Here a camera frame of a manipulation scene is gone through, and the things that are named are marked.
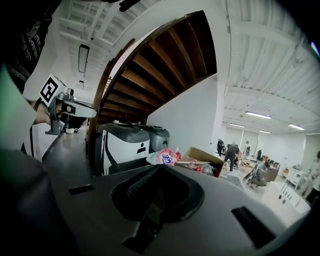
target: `fluorescent light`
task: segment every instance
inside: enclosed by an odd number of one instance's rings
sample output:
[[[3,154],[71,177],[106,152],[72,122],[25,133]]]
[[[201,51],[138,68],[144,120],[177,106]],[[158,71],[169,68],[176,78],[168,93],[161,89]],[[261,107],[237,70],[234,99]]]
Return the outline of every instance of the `fluorescent light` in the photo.
[[[290,123],[289,126],[293,127],[293,128],[296,128],[296,129],[298,129],[300,131],[304,131],[305,130],[305,129],[301,128],[300,126],[294,125],[293,123]]]
[[[267,114],[258,114],[258,113],[253,113],[253,112],[249,112],[249,111],[246,111],[245,113],[250,116],[256,116],[256,117],[265,118],[265,119],[272,118],[270,115],[267,115]]]
[[[316,54],[320,57],[319,51],[318,51],[318,49],[317,49],[317,47],[316,47],[316,45],[315,45],[314,42],[311,42],[311,47],[312,47],[312,49],[316,52]]]
[[[238,125],[238,124],[234,124],[234,123],[229,123],[229,125],[231,125],[231,126],[238,126],[238,127],[243,127],[243,128],[244,128],[244,126]]]
[[[84,81],[79,81],[79,87],[81,90],[83,90],[85,88],[85,82]]]
[[[85,73],[86,72],[89,50],[90,50],[89,46],[86,46],[84,44],[81,44],[79,46],[78,64],[79,64],[79,72],[80,73]]]
[[[265,133],[265,134],[271,134],[269,131],[259,130],[259,132]]]

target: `gray bin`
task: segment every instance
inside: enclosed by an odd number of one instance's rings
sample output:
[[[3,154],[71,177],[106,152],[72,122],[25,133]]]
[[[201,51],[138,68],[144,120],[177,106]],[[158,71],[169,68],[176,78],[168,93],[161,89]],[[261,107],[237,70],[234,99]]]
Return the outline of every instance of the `gray bin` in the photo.
[[[149,133],[149,153],[164,150],[169,147],[170,134],[166,129],[151,125],[139,125],[139,127]]]

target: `person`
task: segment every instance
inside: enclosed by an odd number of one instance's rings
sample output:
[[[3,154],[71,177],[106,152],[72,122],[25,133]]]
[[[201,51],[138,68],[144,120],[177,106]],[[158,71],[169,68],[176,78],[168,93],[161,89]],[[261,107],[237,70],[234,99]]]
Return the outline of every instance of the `person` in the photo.
[[[305,200],[312,204],[315,198],[320,196],[320,151],[312,163],[308,180],[313,183],[313,188]]]
[[[244,159],[247,159],[250,156],[250,147],[249,141],[247,140],[243,151]]]
[[[239,154],[239,148],[238,145],[231,145],[228,150],[226,151],[224,161],[228,161],[230,159],[230,172],[233,171],[234,168],[234,163],[235,163],[235,158],[236,155]]]
[[[254,189],[255,187],[265,187],[267,182],[264,177],[264,173],[267,171],[267,168],[270,166],[268,161],[262,162],[260,165],[256,165],[252,171],[247,174],[243,181],[247,180],[247,184]]]
[[[216,146],[216,150],[218,151],[219,157],[221,157],[221,152],[224,147],[225,147],[224,141],[222,139],[219,139],[218,144]]]

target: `person in black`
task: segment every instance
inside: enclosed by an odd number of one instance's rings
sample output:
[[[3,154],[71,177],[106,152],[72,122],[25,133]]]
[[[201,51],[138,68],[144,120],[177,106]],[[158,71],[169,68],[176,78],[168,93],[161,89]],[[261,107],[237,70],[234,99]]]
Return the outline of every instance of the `person in black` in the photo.
[[[219,139],[218,144],[216,146],[216,150],[218,151],[219,157],[221,157],[221,152],[224,147],[225,147],[224,141],[222,139]]]
[[[239,148],[238,145],[231,145],[228,150],[226,151],[225,157],[224,157],[224,161],[228,161],[228,159],[230,159],[230,172],[233,171],[234,168],[234,162],[235,162],[235,158],[236,155],[239,154]]]

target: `gray plastic surface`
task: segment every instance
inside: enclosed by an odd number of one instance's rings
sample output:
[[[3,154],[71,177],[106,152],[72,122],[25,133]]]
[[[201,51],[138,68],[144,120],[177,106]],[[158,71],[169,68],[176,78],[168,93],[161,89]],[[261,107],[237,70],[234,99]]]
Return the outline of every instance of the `gray plastic surface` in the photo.
[[[170,134],[166,129],[148,125],[140,125],[150,136],[150,148],[154,151],[164,150],[169,147]]]
[[[149,133],[137,126],[107,123],[100,125],[100,129],[106,130],[108,133],[128,143],[145,142],[150,139]]]
[[[81,209],[79,214],[90,223],[91,239],[97,240],[94,242],[95,255],[141,255],[122,245],[124,239],[135,234],[139,222],[124,219],[113,204],[111,194],[116,185],[149,168],[145,166],[95,177],[90,182],[95,190],[73,197]],[[165,223],[142,255],[252,255],[257,249],[231,212],[241,207],[246,207],[275,236],[286,230],[269,208],[248,197],[234,184],[183,167],[172,166],[172,169],[202,186],[205,193],[203,204],[187,220]]]

